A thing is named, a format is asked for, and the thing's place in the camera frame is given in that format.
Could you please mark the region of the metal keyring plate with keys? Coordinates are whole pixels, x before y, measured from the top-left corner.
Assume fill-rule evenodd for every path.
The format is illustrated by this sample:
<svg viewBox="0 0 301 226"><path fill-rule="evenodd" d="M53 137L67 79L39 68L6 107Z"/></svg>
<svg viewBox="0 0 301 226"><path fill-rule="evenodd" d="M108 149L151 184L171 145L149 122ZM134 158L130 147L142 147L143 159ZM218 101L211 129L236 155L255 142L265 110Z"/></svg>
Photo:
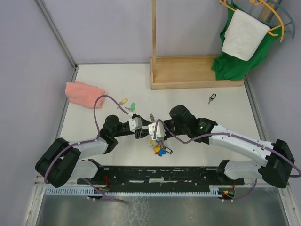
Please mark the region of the metal keyring plate with keys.
<svg viewBox="0 0 301 226"><path fill-rule="evenodd" d="M150 114L150 121L151 121L151 123L156 122L153 114ZM173 151L164 144L163 137L158 138L156 140L151 139L150 144L151 144L151 147L153 148L154 153L159 157L162 157L163 155L165 155L167 153L168 154L173 153Z"/></svg>

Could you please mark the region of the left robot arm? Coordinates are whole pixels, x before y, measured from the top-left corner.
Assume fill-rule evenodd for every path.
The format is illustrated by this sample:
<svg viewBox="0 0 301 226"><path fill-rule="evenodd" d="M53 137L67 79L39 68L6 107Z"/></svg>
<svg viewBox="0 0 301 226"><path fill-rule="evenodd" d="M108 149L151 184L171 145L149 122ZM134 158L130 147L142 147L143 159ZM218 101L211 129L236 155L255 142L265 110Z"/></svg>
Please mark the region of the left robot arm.
<svg viewBox="0 0 301 226"><path fill-rule="evenodd" d="M137 114L124 123L116 115L110 115L96 138L72 144L61 137L56 139L38 160L35 170L55 188L70 179L88 178L98 184L103 181L104 172L91 157L112 152L118 144L117 137L134 135L140 139L148 136L150 124Z"/></svg>

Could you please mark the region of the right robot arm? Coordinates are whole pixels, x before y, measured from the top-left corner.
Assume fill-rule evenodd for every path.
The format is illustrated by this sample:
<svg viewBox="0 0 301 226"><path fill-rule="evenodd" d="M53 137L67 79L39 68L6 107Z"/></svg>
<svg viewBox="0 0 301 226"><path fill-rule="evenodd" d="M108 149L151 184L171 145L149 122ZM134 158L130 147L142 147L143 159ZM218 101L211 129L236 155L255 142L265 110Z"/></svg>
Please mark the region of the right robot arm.
<svg viewBox="0 0 301 226"><path fill-rule="evenodd" d="M215 145L248 158L247 161L223 160L216 171L219 183L252 178L263 179L277 188L286 188L289 178L293 177L291 172L296 167L295 160L285 141L278 139L272 143L240 135L213 120L196 118L183 105L174 107L169 115L169 120L156 123L156 129L166 133L164 139L186 135L189 137L187 143Z"/></svg>

